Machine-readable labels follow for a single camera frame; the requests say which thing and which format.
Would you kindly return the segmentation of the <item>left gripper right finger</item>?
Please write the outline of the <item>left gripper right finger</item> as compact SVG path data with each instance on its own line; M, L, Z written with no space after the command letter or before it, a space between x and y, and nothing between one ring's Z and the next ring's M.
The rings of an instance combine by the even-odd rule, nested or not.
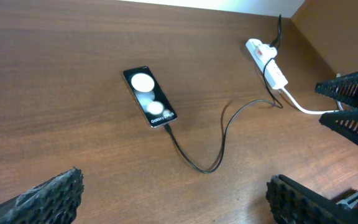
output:
M348 189L332 199L323 197L279 174L267 182L265 198L276 223L358 223L358 190Z

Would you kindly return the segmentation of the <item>black smartphone with white circles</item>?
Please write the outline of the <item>black smartphone with white circles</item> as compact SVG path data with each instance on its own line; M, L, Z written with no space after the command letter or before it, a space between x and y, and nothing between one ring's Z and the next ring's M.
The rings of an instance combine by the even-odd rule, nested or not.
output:
M148 66L124 70L122 74L152 128L177 119L177 113Z

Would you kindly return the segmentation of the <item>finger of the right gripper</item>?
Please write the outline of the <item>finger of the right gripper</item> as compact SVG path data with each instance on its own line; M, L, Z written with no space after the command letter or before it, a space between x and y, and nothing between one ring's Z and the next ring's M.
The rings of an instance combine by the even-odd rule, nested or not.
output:
M358 108L358 72L317 83L314 91L347 106Z
M358 109L325 113L319 122L358 145Z

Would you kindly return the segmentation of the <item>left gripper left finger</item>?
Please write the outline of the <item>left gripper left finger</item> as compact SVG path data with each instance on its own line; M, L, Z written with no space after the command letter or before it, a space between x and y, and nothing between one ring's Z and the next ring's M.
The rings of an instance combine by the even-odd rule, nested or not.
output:
M72 223L84 192L76 167L0 204L0 223Z

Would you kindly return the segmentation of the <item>white power strip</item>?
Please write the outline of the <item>white power strip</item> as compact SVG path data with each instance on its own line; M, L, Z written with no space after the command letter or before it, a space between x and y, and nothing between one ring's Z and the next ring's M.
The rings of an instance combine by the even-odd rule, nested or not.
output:
M262 63L261 61L256 60L254 57L253 50L256 46L263 44L259 39L249 39L246 42L246 48L254 59L255 63L259 67L260 71L264 75L269 86L274 90L283 89L287 84L288 80L279 69L274 58L271 58L267 63Z

